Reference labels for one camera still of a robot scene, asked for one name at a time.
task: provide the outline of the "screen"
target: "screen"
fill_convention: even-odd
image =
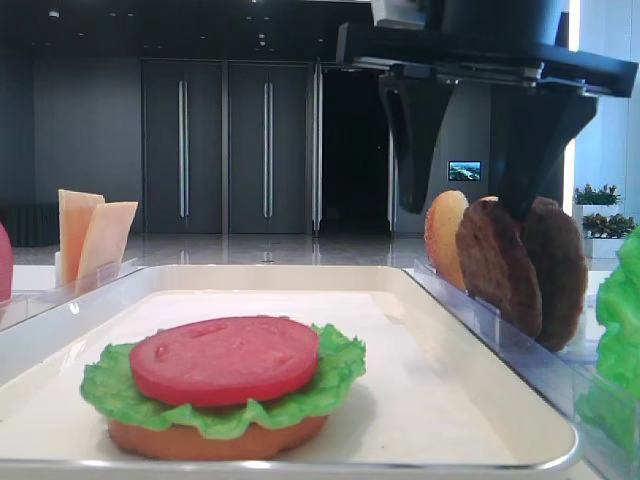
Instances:
[[[449,181],[479,182],[481,170],[480,162],[449,162]]]

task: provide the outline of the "lettuce leaf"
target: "lettuce leaf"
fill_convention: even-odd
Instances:
[[[229,440],[242,436],[251,423],[270,430],[289,427],[340,407],[365,373],[364,343],[348,339],[333,325],[312,328],[320,340],[316,374],[301,390],[277,400],[215,409],[152,400],[138,392],[131,375],[129,352],[135,344],[108,345],[98,363],[85,367],[80,394],[109,418],[155,431],[186,425],[205,438]]]

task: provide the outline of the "ceiling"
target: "ceiling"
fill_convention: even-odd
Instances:
[[[347,21],[371,23],[369,2],[0,0],[0,43],[42,55],[334,61]]]

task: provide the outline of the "gray door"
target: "gray door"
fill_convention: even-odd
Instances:
[[[231,233],[305,233],[306,86],[304,67],[230,66]]]
[[[221,233],[221,68],[146,62],[149,233]]]

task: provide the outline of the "clear acrylic holder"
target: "clear acrylic holder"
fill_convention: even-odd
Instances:
[[[541,347],[502,320],[493,306],[450,285],[430,265],[416,261],[413,276],[524,382],[572,419],[596,471],[613,480],[640,478],[640,402],[595,369],[567,363]],[[584,415],[585,402],[591,402],[598,418]]]
[[[108,264],[75,282],[38,294],[20,295],[2,302],[0,303],[0,332],[52,308],[71,302],[81,295],[130,275],[140,268],[142,267],[139,266],[136,258],[120,264]]]

